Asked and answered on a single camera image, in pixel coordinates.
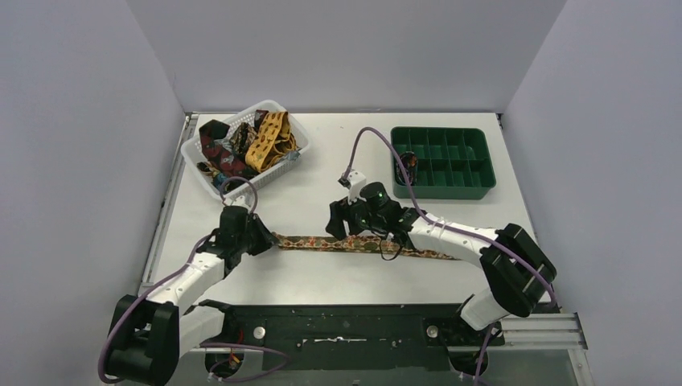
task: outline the green compartment tray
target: green compartment tray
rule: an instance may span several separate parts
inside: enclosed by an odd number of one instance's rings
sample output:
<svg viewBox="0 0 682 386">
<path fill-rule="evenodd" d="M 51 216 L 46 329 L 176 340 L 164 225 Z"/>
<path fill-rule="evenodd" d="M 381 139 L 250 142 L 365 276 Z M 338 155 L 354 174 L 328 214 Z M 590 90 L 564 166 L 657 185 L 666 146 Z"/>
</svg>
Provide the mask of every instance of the green compartment tray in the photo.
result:
<svg viewBox="0 0 682 386">
<path fill-rule="evenodd" d="M 419 158 L 412 185 L 419 199 L 482 199 L 495 186 L 486 134 L 480 129 L 394 127 L 391 143 L 398 154 L 412 151 Z M 409 198 L 393 172 L 392 180 L 393 194 Z"/>
</svg>

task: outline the white tabletop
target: white tabletop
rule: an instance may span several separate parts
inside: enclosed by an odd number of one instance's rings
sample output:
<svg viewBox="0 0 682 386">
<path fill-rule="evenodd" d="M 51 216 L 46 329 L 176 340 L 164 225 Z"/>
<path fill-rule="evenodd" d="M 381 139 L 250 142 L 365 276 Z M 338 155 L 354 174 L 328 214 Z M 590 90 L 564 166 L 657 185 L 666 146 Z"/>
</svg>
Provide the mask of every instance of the white tabletop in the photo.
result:
<svg viewBox="0 0 682 386">
<path fill-rule="evenodd" d="M 197 129 L 229 115 L 202 114 Z M 257 213 L 270 231 L 287 236 L 326 236 L 329 203 L 347 195 L 337 180 L 345 170 L 359 129 L 388 136 L 399 125 L 479 128 L 486 134 L 497 185 L 479 201 L 420 200 L 420 206 L 460 224 L 503 228 L 532 225 L 521 197 L 501 129 L 493 113 L 295 114 L 310 132 L 312 149 L 301 164 L 258 191 Z M 186 169 L 182 172 L 162 251 L 153 267 L 158 281 L 181 266 L 192 245 L 218 226 L 221 204 Z M 360 140 L 354 168 L 392 194 L 391 163 L 371 133 Z M 407 199 L 399 200 L 407 206 Z M 486 286 L 483 271 L 462 261 L 398 257 L 382 261 L 365 253 L 280 251 L 244 255 L 241 264 L 203 298 L 235 305 L 456 303 Z"/>
</svg>

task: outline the white basket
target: white basket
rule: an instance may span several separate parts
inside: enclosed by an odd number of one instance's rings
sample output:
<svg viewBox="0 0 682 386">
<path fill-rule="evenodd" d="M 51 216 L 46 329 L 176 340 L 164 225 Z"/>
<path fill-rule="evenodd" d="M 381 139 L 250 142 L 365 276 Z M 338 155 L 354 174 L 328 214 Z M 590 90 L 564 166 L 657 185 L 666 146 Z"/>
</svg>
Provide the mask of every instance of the white basket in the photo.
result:
<svg viewBox="0 0 682 386">
<path fill-rule="evenodd" d="M 228 138 L 235 133 L 241 122 L 248 122 L 252 124 L 253 118 L 256 115 L 256 110 L 286 111 L 285 108 L 275 101 L 262 101 L 261 103 L 257 103 L 242 111 L 241 113 L 224 120 L 224 123 L 230 125 Z M 310 137 L 308 136 L 306 129 L 304 129 L 301 123 L 298 122 L 291 114 L 289 114 L 289 123 L 291 124 L 291 133 L 296 138 L 296 147 L 298 147 L 298 152 L 301 156 L 303 156 L 303 154 L 310 148 Z M 190 172 L 196 177 L 197 180 L 199 180 L 199 183 L 203 189 L 205 189 L 208 194 L 211 195 L 211 197 L 220 201 L 220 194 L 218 194 L 218 190 L 213 187 L 211 179 L 204 175 L 196 167 L 197 162 L 206 162 L 206 157 L 204 157 L 203 153 L 201 152 L 201 141 L 199 140 L 199 135 L 195 135 L 183 143 L 183 145 L 180 147 L 180 153 L 183 155 L 183 158 L 185 158 L 185 163 L 187 164 L 186 167 L 189 167 Z M 294 166 L 298 165 L 299 162 L 301 162 L 301 157 L 298 157 L 293 161 L 286 160 L 279 162 L 263 173 L 253 177 L 250 181 L 253 183 L 253 186 L 255 186 L 256 189 L 261 189 L 277 177 L 294 168 Z M 248 185 L 242 184 L 238 188 L 226 193 L 225 198 L 227 201 L 230 199 L 235 199 L 242 195 L 243 190 L 247 187 Z"/>
</svg>

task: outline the bolt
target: bolt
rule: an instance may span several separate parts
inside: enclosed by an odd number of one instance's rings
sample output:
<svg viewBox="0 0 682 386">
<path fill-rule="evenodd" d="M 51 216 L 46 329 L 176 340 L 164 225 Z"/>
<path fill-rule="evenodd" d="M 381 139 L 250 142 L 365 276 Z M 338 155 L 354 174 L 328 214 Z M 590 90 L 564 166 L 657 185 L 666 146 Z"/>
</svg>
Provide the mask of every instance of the bolt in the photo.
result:
<svg viewBox="0 0 682 386">
<path fill-rule="evenodd" d="M 428 336 L 429 338 L 437 338 L 438 337 L 438 327 L 429 326 L 426 329 L 426 336 Z"/>
<path fill-rule="evenodd" d="M 253 337 L 256 339 L 263 339 L 265 337 L 265 328 L 258 326 L 253 329 Z"/>
</svg>

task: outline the white wall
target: white wall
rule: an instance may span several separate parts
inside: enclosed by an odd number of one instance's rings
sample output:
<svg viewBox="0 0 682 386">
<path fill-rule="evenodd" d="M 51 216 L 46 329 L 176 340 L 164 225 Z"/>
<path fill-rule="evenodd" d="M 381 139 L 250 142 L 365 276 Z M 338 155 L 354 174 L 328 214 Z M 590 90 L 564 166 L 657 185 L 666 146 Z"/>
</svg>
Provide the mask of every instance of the white wall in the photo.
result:
<svg viewBox="0 0 682 386">
<path fill-rule="evenodd" d="M 0 6 L 0 384 L 97 384 L 183 123 L 127 5 Z"/>
<path fill-rule="evenodd" d="M 679 385 L 682 2 L 569 0 L 503 117 L 599 386 Z"/>
<path fill-rule="evenodd" d="M 565 0 L 128 1 L 186 111 L 503 111 Z"/>
</svg>

